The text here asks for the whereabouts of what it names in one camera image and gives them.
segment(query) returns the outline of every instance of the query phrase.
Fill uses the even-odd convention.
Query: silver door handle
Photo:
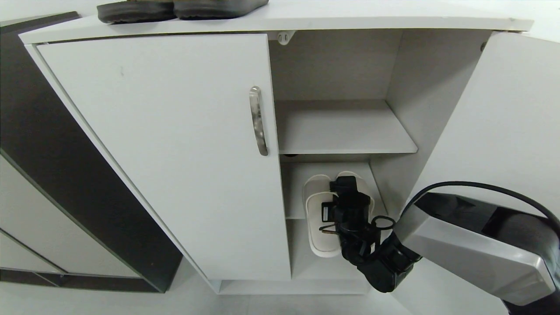
[[[262,156],[268,155],[267,142],[264,139],[263,116],[260,111],[260,88],[253,86],[249,91],[249,104],[253,116],[253,129],[255,129],[256,146]]]

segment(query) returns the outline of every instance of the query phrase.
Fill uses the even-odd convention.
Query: shelf bracket
[[[295,32],[296,32],[295,30],[291,30],[291,31],[270,31],[270,32],[267,32],[268,40],[278,40],[280,45],[286,46],[290,42],[290,40],[292,39]]]

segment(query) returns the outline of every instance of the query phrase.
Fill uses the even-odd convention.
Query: cabinet top
[[[106,25],[96,16],[23,33],[25,44],[150,34],[325,29],[489,29],[528,31],[533,20],[440,1],[271,0],[232,20]]]

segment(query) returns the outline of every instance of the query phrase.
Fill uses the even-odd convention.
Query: cabinet shelf
[[[372,189],[375,213],[387,212],[368,163],[284,163],[282,164],[282,192],[286,219],[305,219],[302,189],[313,175],[325,174],[334,179],[338,173],[349,170],[360,175]]]
[[[290,220],[287,227],[292,280],[365,280],[363,274],[342,255],[332,258],[315,255],[309,246],[305,220]]]
[[[415,153],[384,100],[275,101],[281,154]]]

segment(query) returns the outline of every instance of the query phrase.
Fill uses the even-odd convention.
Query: white slipper
[[[340,254],[340,241],[335,234],[325,234],[319,230],[329,223],[321,219],[323,202],[332,202],[336,193],[329,189],[331,179],[326,175],[315,175],[307,180],[303,188],[307,234],[313,253],[319,257],[330,258]]]

